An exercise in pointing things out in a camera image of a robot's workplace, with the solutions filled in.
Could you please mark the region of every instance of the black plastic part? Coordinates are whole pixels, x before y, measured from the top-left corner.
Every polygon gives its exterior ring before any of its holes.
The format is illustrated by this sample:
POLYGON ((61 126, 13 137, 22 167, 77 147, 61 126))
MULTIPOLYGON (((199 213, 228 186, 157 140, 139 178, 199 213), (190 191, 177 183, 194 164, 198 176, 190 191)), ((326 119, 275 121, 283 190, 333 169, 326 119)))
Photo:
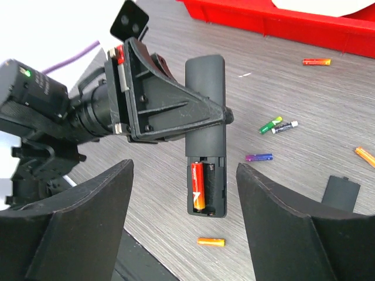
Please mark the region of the black plastic part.
POLYGON ((0 211, 0 240, 6 241, 0 244, 0 279, 111 280, 133 169, 124 160, 21 210, 0 211))
MULTIPOLYGON (((225 62, 219 55, 197 57, 185 65, 185 84, 210 101, 225 107, 225 62)), ((185 135, 187 157, 187 211, 191 215, 225 217, 227 212, 226 125, 216 125, 185 135), (191 163, 203 162, 206 208, 193 208, 191 163)))
POLYGON ((375 216, 313 201, 247 164, 236 178, 257 281, 374 280, 375 216))
POLYGON ((24 139, 20 148, 12 148, 12 157, 20 158, 12 180, 49 181, 71 172, 86 160, 77 145, 44 137, 39 142, 24 139))
POLYGON ((11 99, 55 122, 66 116, 69 106, 66 86, 16 60, 0 66, 0 93, 0 107, 11 99))
POLYGON ((134 1, 126 0, 112 24, 110 32, 123 42, 131 37, 141 38, 144 36, 148 20, 147 13, 134 1))
POLYGON ((123 230, 111 281, 178 281, 178 278, 123 230))
POLYGON ((360 187, 361 185, 350 181, 347 177, 330 176, 322 203, 333 208, 352 212, 356 205, 360 187))
POLYGON ((130 132, 130 142, 155 143, 233 121, 229 108, 177 83, 165 60, 151 57, 140 41, 128 39, 124 55, 125 63, 109 59, 105 65, 114 134, 130 132))
POLYGON ((79 130, 86 130, 90 141, 112 134, 112 121, 106 83, 99 84, 90 92, 82 95, 81 105, 70 116, 70 123, 79 130))

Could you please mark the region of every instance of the black bracket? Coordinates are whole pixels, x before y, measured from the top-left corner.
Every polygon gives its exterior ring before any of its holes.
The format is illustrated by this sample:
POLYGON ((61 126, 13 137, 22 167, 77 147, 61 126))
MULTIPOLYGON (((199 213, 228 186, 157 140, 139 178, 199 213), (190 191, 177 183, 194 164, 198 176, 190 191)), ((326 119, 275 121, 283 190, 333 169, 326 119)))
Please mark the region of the black bracket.
POLYGON ((126 40, 123 52, 123 63, 108 52, 105 64, 114 134, 155 143, 232 123, 231 109, 179 84, 165 60, 136 38, 126 40))
POLYGON ((124 42, 134 37, 139 41, 145 36, 149 16, 134 1, 127 0, 121 7, 112 27, 111 34, 124 42))

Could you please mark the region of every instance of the purple cable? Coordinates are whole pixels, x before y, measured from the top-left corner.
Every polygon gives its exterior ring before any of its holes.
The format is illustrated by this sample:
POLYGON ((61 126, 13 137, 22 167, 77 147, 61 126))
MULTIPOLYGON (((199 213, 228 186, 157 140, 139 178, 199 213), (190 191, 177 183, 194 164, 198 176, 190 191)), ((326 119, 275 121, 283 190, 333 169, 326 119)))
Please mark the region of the purple cable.
POLYGON ((94 43, 89 45, 89 47, 86 47, 82 52, 76 54, 74 57, 71 57, 70 59, 62 61, 61 63, 55 64, 54 66, 51 66, 51 67, 47 68, 46 70, 43 70, 42 73, 43 74, 49 74, 49 73, 51 73, 51 72, 53 72, 57 69, 60 69, 64 66, 67 66, 68 64, 74 63, 76 60, 79 60, 80 58, 82 58, 87 53, 94 50, 99 45, 100 45, 99 41, 95 41, 94 43))

